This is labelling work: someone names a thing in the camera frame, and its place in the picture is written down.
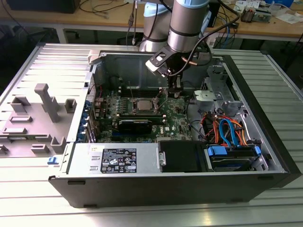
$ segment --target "sticker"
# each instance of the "sticker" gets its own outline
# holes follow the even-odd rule
[[[101,172],[103,174],[136,173],[137,149],[103,149]]]
[[[102,152],[103,149],[104,149],[104,146],[101,146],[101,145],[99,145],[99,146],[96,146],[96,145],[90,146],[90,150],[95,151],[95,152]]]
[[[10,137],[10,140],[26,140],[25,137]]]

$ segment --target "green circuit board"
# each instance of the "green circuit board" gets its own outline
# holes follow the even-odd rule
[[[97,117],[99,125],[98,143],[155,143],[160,140],[192,140],[191,132],[185,116],[185,100],[183,97],[179,99],[166,98],[162,96],[158,99],[159,112],[165,115],[165,122],[162,122],[162,116],[148,117],[147,120],[153,121],[152,131],[147,135],[122,135],[117,136],[117,131],[113,129],[113,122],[121,113],[121,104],[126,112],[132,107],[131,98],[121,98],[118,93],[110,92],[104,97],[100,104],[100,112]]]

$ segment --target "screw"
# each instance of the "screw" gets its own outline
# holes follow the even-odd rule
[[[160,160],[160,166],[164,166],[164,161],[163,160]]]

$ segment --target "blue cable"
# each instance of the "blue cable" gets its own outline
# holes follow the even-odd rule
[[[220,136],[221,138],[227,143],[227,145],[230,147],[231,146],[231,143],[228,141],[228,139],[226,139],[226,137],[224,136],[224,133],[223,133],[223,123],[224,122],[227,122],[230,129],[231,129],[231,135],[232,135],[232,142],[235,146],[239,146],[239,142],[237,140],[237,137],[235,136],[235,129],[233,128],[233,125],[232,125],[232,122],[228,119],[222,119],[220,121],[220,124],[219,124],[219,132],[220,132]]]
[[[227,21],[224,19],[224,18],[222,18],[222,17],[218,17],[220,20],[222,20],[224,23],[226,23],[227,24]],[[227,36],[226,36],[226,38],[225,38],[225,41],[224,41],[224,44],[223,44],[223,49],[225,49],[225,46],[226,46],[226,43],[227,43],[227,40],[228,40],[228,36],[229,36],[229,27],[227,26],[226,27],[227,28]]]

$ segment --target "metal slotted table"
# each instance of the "metal slotted table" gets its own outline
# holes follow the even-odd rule
[[[0,98],[0,120],[9,117],[14,95],[37,82],[50,84],[57,100],[79,97],[89,71],[90,50],[133,47],[46,44],[36,47]],[[270,56],[258,51],[215,50],[235,61],[297,166],[303,171],[303,97]],[[265,191],[249,203],[77,209],[48,183],[58,166],[46,157],[0,158],[0,225],[34,226],[260,226],[303,225],[303,178]]]

